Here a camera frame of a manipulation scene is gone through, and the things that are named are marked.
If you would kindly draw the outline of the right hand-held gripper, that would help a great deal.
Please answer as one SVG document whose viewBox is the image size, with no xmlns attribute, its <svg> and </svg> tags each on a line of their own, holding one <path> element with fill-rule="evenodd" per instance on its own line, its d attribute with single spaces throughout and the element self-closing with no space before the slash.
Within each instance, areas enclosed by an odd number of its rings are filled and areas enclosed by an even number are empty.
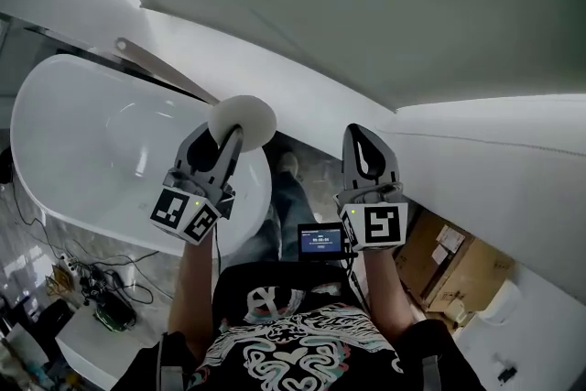
<svg viewBox="0 0 586 391">
<path fill-rule="evenodd" d="M 398 183 L 394 151 L 364 126 L 349 124 L 343 135 L 342 173 L 346 190 L 333 199 L 352 250 L 385 250 L 404 244 L 407 202 Z"/>
</svg>

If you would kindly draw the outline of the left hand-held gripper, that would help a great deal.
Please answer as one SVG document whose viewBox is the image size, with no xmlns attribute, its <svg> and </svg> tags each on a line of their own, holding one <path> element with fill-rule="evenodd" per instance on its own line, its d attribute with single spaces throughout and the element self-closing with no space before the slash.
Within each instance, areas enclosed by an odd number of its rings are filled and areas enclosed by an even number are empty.
<svg viewBox="0 0 586 391">
<path fill-rule="evenodd" d="M 236 193 L 228 180 L 243 142 L 241 126 L 234 126 L 221 144 L 207 123 L 197 127 L 179 145 L 175 168 L 164 179 L 150 222 L 166 234 L 200 245 L 221 218 L 230 218 Z"/>
</svg>

